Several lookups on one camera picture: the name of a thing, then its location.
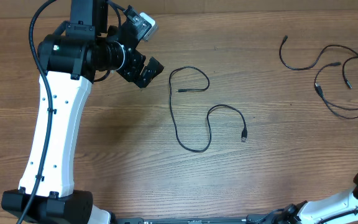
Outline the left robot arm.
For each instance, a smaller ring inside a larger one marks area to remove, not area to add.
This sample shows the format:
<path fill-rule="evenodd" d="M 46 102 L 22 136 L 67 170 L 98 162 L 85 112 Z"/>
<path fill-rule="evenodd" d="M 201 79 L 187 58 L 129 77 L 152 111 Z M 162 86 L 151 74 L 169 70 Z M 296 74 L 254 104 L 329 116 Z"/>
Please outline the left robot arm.
<path fill-rule="evenodd" d="M 96 72 L 116 72 L 145 88 L 163 71 L 160 62 L 137 51 L 157 29 L 131 6 L 73 1 L 69 20 L 30 45 L 40 73 L 39 112 L 24 174 L 18 188 L 3 193 L 3 210 L 29 223 L 116 222 L 94 204 L 91 192 L 75 189 L 78 129 Z"/>

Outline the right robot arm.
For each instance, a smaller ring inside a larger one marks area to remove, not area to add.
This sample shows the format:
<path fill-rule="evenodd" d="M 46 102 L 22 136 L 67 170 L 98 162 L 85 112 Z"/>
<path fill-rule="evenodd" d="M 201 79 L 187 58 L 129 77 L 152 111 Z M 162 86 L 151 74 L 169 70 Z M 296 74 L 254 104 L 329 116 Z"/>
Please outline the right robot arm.
<path fill-rule="evenodd" d="M 358 222 L 358 173 L 354 186 L 317 201 L 291 204 L 273 217 L 272 223 L 352 223 Z"/>

